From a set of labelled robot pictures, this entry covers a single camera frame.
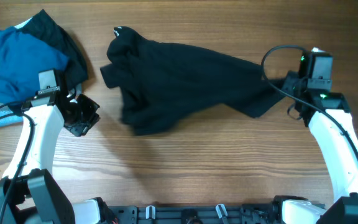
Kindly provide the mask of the black sports shirt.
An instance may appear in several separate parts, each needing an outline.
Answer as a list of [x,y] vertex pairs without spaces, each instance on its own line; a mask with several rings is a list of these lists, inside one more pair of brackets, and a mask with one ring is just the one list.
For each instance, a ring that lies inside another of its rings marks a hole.
[[225,104],[259,118],[283,99],[262,79],[261,66],[213,50],[148,40],[115,27],[100,68],[108,88],[120,88],[121,121],[134,134],[157,134],[200,110]]

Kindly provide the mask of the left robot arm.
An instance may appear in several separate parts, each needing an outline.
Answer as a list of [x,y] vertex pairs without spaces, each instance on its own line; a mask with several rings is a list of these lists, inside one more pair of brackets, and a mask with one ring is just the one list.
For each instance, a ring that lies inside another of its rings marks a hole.
[[83,94],[70,96],[59,70],[40,72],[39,85],[18,103],[23,128],[0,180],[0,223],[101,223],[96,199],[71,203],[52,177],[60,131],[86,135],[99,121],[99,105]]

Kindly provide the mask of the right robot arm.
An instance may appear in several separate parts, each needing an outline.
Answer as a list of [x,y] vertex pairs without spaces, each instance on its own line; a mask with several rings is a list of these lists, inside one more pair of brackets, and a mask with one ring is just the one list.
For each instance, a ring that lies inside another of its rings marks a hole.
[[305,199],[279,203],[283,223],[358,223],[358,139],[349,104],[342,93],[331,92],[333,57],[322,50],[303,52],[287,93],[293,108],[316,139],[331,178],[334,202],[319,208]]

